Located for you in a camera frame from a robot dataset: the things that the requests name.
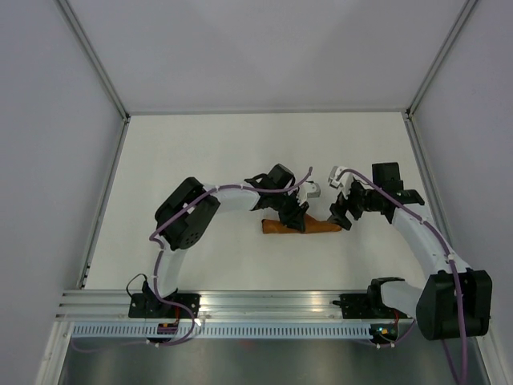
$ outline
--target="brown cloth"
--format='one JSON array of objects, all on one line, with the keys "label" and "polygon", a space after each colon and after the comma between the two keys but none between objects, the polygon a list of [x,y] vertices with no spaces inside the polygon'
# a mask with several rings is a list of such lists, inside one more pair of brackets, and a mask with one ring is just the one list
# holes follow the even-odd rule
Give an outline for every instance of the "brown cloth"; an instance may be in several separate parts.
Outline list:
[{"label": "brown cloth", "polygon": [[264,234],[313,234],[313,233],[334,233],[341,231],[342,227],[329,223],[328,221],[318,221],[310,215],[305,214],[305,232],[301,233],[294,229],[285,227],[280,221],[273,219],[262,220],[262,232]]}]

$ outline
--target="black cable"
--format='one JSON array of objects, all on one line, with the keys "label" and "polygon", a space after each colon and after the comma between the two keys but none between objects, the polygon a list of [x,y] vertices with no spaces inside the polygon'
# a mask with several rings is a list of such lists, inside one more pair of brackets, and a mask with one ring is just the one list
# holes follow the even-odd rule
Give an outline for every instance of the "black cable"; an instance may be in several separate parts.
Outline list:
[{"label": "black cable", "polygon": [[137,278],[137,277],[140,277],[140,276],[143,276],[144,277],[144,281],[147,282],[147,275],[145,273],[139,273],[137,274],[135,277],[133,277],[128,283],[127,283],[127,287],[126,287],[126,291],[127,291],[127,294],[130,296],[130,299],[132,299],[132,296],[131,296],[131,293],[130,293],[130,290],[128,290],[128,287],[130,286],[130,284]]}]

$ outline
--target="metal grate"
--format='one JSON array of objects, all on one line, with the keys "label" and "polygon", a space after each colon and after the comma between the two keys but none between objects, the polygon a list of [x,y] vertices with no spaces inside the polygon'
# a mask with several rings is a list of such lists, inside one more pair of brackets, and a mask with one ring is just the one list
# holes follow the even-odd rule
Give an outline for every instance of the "metal grate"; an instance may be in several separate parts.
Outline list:
[{"label": "metal grate", "polygon": [[[165,338],[152,322],[81,322],[76,323],[73,337]],[[182,321],[175,337],[187,334],[190,323]],[[206,323],[196,326],[196,338],[265,338],[265,339],[370,339],[370,324],[355,323]]]}]

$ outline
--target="wall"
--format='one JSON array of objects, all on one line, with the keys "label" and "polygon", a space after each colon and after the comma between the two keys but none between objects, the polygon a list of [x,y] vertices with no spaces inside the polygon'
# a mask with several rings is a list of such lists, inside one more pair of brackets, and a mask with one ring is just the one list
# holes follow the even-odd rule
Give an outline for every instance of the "wall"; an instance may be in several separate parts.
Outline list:
[{"label": "wall", "polygon": [[494,282],[492,324],[513,365],[513,2],[480,2],[416,121],[454,247]]},{"label": "wall", "polygon": [[34,382],[120,118],[51,0],[0,12],[2,383]]},{"label": "wall", "polygon": [[464,0],[70,0],[137,112],[400,108]]}]

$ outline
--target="gray floor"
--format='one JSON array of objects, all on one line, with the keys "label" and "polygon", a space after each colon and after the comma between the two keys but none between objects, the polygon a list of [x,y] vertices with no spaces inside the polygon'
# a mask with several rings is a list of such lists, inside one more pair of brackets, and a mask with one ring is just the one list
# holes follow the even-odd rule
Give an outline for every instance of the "gray floor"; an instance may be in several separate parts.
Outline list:
[{"label": "gray floor", "polygon": [[[351,341],[197,339],[155,349],[115,347],[120,339],[77,339],[100,353],[67,353],[61,384],[452,384],[440,342],[414,330],[395,349],[377,351]],[[475,342],[469,339],[468,385],[488,384]],[[459,371],[459,340],[450,341]]]}]

